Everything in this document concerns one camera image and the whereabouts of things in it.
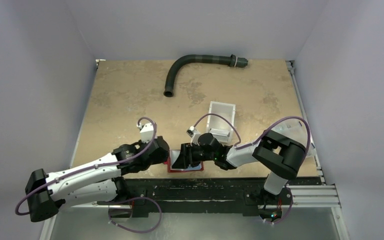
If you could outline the red card holder wallet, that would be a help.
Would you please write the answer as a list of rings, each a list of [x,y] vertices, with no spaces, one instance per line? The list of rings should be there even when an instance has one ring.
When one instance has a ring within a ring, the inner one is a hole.
[[[178,150],[170,150],[169,157],[166,161],[168,173],[186,173],[203,171],[203,162],[192,163],[187,157],[191,154],[190,143],[183,143]]]

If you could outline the white plastic card box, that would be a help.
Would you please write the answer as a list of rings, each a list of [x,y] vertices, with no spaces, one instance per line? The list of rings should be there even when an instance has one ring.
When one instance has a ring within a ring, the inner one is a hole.
[[[231,103],[211,101],[208,113],[219,115],[234,125],[236,105]],[[215,115],[208,116],[206,132],[211,133],[222,144],[228,144],[234,135],[233,128],[225,120]]]

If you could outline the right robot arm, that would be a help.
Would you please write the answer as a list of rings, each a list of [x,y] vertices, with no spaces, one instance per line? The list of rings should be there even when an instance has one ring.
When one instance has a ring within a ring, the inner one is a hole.
[[[204,133],[190,143],[181,144],[178,154],[170,157],[170,164],[175,170],[186,170],[213,161],[228,171],[259,162],[270,170],[260,196],[272,204],[280,198],[287,182],[297,177],[306,156],[307,148],[303,144],[273,130],[268,130],[257,143],[238,148],[223,145],[211,133]]]

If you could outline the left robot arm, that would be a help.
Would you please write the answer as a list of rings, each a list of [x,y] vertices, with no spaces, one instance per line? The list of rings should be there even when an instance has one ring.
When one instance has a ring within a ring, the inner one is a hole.
[[[170,155],[162,136],[151,143],[141,140],[123,144],[97,160],[71,169],[46,173],[42,168],[31,173],[25,193],[31,222],[55,216],[59,210],[90,202],[122,205],[144,195],[129,190],[124,175],[147,170],[164,163]]]

